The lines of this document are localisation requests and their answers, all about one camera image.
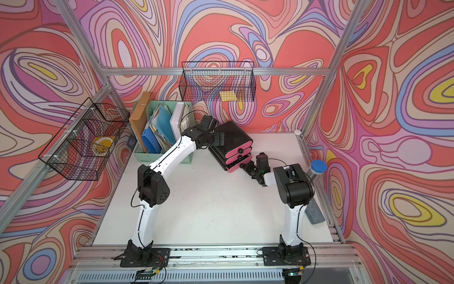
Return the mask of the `pink top drawer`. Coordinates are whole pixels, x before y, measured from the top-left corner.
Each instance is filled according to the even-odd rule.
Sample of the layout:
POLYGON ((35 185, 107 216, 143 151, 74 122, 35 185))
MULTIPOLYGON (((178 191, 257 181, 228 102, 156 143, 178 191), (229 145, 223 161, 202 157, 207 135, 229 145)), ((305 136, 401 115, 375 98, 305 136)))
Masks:
POLYGON ((234 147, 233 149, 229 150, 226 152, 225 157, 231 157, 237 154, 242 153, 245 149, 248 149, 253 145, 253 141, 247 141, 246 143, 243 143, 239 146, 234 147))

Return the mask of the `pink bottom drawer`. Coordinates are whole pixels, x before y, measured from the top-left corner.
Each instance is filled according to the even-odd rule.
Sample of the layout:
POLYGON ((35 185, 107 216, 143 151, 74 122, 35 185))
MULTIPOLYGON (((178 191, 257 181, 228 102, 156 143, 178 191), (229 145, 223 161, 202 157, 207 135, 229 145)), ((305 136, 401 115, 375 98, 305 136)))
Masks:
POLYGON ((238 162, 229 164, 227 166, 227 171, 228 171, 228 173, 232 173, 232 172, 234 172, 234 171, 236 171, 238 169, 241 169, 242 167, 244 167, 250 161, 251 161, 251 157, 247 157, 246 159, 244 159, 242 161, 238 161, 238 162))

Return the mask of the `black drawer cabinet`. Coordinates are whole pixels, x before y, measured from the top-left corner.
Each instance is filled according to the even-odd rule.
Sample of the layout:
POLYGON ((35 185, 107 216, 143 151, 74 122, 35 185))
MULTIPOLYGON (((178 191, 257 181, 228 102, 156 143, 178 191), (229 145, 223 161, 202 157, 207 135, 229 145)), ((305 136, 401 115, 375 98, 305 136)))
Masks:
POLYGON ((233 121, 229 121, 222 125, 219 125, 215 129, 216 132, 224 132, 225 133, 225 145, 224 146, 209 146, 208 150, 217 160, 217 162, 221 165, 222 169, 227 171, 226 159, 229 157, 225 157, 227 151, 233 149, 236 146, 239 146, 247 141, 253 139, 238 125, 236 125, 233 121))

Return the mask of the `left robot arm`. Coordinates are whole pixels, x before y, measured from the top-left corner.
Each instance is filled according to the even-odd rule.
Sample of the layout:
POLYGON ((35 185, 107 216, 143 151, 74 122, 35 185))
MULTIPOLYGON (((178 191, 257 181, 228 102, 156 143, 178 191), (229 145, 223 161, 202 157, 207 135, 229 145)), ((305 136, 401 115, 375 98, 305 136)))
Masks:
POLYGON ((154 224, 158 210, 170 196, 167 180, 176 167, 195 150, 224 143, 223 134, 215 132, 217 120, 209 115, 201 122, 184 130, 178 141, 165 154, 148 166, 138 168, 138 198, 140 213, 131 242, 144 249, 153 242, 154 224))

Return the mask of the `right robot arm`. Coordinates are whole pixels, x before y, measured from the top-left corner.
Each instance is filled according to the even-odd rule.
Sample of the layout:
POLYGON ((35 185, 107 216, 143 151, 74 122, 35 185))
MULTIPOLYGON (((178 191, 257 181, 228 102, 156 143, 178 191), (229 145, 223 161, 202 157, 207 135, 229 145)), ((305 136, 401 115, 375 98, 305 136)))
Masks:
POLYGON ((255 162, 241 163, 240 168, 259 185, 277 187, 281 202, 285 205, 280 243, 286 247, 302 243, 299 236, 300 215, 314 197, 313 182, 309 175, 298 163, 272 169, 265 153, 257 155, 255 162))

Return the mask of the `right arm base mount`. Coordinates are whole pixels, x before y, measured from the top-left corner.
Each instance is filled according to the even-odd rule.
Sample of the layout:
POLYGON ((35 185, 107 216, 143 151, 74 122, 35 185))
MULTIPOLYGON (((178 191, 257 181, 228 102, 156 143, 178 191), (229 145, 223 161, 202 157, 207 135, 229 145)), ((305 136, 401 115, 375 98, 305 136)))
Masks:
POLYGON ((298 246, 263 247, 261 255, 265 266, 309 266, 312 264, 309 251, 303 244, 298 246))

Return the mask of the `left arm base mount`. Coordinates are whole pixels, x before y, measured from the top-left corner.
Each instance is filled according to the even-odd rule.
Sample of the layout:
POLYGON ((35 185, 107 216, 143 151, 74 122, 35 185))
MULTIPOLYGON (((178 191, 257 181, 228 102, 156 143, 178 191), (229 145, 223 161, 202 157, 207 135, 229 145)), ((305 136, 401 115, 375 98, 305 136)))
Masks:
POLYGON ((120 267, 164 268, 169 263, 170 252, 169 248, 154 248, 153 244, 141 248, 129 240, 124 253, 115 260, 121 261, 120 267))

